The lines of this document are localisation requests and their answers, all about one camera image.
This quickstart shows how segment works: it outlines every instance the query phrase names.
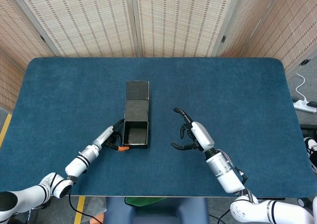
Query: white cable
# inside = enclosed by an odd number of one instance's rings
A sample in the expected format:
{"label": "white cable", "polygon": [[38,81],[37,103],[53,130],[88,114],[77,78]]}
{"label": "white cable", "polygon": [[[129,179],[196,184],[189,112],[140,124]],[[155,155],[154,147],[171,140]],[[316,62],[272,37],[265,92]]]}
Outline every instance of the white cable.
{"label": "white cable", "polygon": [[302,78],[304,79],[304,81],[303,81],[299,86],[296,87],[295,91],[296,91],[297,93],[299,93],[300,95],[302,95],[302,96],[304,97],[304,101],[307,102],[306,97],[305,97],[302,93],[298,92],[298,90],[297,90],[299,87],[301,87],[301,86],[305,83],[305,78],[304,78],[302,75],[298,74],[298,73],[296,73],[296,74],[297,74],[298,76],[302,77]]}

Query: blue table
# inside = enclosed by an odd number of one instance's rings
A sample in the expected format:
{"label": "blue table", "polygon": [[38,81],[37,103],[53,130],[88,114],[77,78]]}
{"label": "blue table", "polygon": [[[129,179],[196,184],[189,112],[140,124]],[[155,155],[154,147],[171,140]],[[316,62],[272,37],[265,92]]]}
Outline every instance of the blue table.
{"label": "blue table", "polygon": [[0,191],[64,168],[124,117],[126,81],[150,82],[150,148],[102,150],[74,195],[228,196],[198,151],[177,151],[183,108],[249,177],[259,197],[313,195],[280,61],[271,58],[37,58],[30,62],[0,150]]}

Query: black box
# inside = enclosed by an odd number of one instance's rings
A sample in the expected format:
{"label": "black box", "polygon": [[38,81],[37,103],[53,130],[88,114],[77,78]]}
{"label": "black box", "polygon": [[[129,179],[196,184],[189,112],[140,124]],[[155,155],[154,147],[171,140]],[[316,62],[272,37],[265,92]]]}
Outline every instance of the black box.
{"label": "black box", "polygon": [[127,81],[123,145],[149,147],[149,82]]}

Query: yellow floor stripe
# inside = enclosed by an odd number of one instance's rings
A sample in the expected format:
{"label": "yellow floor stripe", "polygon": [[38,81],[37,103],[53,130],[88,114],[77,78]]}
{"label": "yellow floor stripe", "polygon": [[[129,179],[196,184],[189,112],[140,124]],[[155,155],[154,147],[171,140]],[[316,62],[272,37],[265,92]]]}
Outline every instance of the yellow floor stripe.
{"label": "yellow floor stripe", "polygon": [[[83,212],[85,203],[85,196],[80,196],[78,200],[77,210]],[[81,213],[76,213],[74,224],[80,224]]]}
{"label": "yellow floor stripe", "polygon": [[9,127],[9,124],[10,124],[10,121],[11,121],[11,117],[12,115],[11,114],[8,114],[6,116],[6,119],[5,119],[5,122],[4,122],[4,125],[2,127],[2,130],[1,130],[1,133],[0,133],[0,148],[2,146],[2,142],[4,140],[4,136],[6,134],[6,131],[8,130],[8,127]]}

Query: woven screen panel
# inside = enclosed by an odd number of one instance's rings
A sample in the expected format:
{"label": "woven screen panel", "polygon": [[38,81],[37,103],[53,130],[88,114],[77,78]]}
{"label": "woven screen panel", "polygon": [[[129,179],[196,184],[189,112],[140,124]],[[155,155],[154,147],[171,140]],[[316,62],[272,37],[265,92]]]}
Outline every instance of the woven screen panel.
{"label": "woven screen panel", "polygon": [[217,56],[239,57],[271,0],[243,0],[235,8],[226,40]]}
{"label": "woven screen panel", "polygon": [[13,111],[22,85],[23,72],[0,54],[0,106]]}
{"label": "woven screen panel", "polygon": [[137,0],[144,57],[211,56],[231,0]]}
{"label": "woven screen panel", "polygon": [[317,0],[276,0],[244,57],[273,57],[289,69],[317,46]]}
{"label": "woven screen panel", "polygon": [[9,0],[0,0],[0,50],[22,69],[35,57],[52,56]]}
{"label": "woven screen panel", "polygon": [[126,0],[24,0],[62,56],[135,56]]}

